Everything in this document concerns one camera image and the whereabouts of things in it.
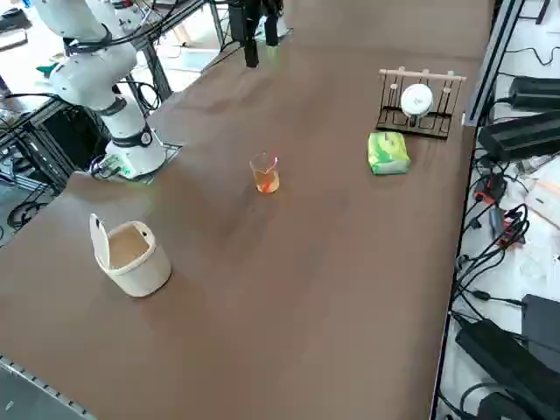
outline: dish rack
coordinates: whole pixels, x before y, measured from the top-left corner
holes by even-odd
[[[404,67],[398,70],[380,69],[383,90],[379,105],[376,129],[379,131],[398,131],[404,134],[418,134],[446,140],[452,124],[453,113],[457,106],[461,85],[466,77],[454,72],[447,74],[409,72]],[[424,84],[433,93],[430,112],[422,117],[407,116],[401,108],[404,89],[413,84]]]

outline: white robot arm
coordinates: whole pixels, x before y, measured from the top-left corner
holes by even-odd
[[[63,38],[96,43],[121,37],[114,13],[107,14],[105,6],[110,4],[89,2],[97,2],[99,7],[90,8],[86,0],[38,0],[34,4],[48,28]],[[118,158],[120,174],[128,179],[154,172],[165,161],[165,148],[135,100],[112,91],[136,64],[136,49],[123,43],[67,57],[50,77],[61,98],[93,110],[107,125],[112,136],[107,153]]]

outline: glass cup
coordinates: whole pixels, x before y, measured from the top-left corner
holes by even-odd
[[[278,158],[266,152],[259,153],[249,161],[259,192],[273,193],[280,186],[277,163]]]

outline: brown table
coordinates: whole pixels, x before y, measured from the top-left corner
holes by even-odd
[[[426,418],[473,133],[458,107],[448,141],[407,138],[409,174],[375,177],[376,74],[473,81],[490,7],[420,3],[287,2],[275,65],[237,53],[153,116],[185,147],[152,185],[73,175],[0,253],[2,352],[103,420]],[[248,161],[271,149],[281,186],[262,196]],[[91,212],[146,222],[170,282],[117,289]]]

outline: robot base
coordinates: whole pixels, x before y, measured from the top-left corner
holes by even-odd
[[[119,175],[126,179],[134,179],[160,168],[166,159],[165,147],[153,131],[152,138],[153,140],[148,147],[124,148],[110,142],[105,151],[109,156],[116,158],[111,166],[120,167]]]

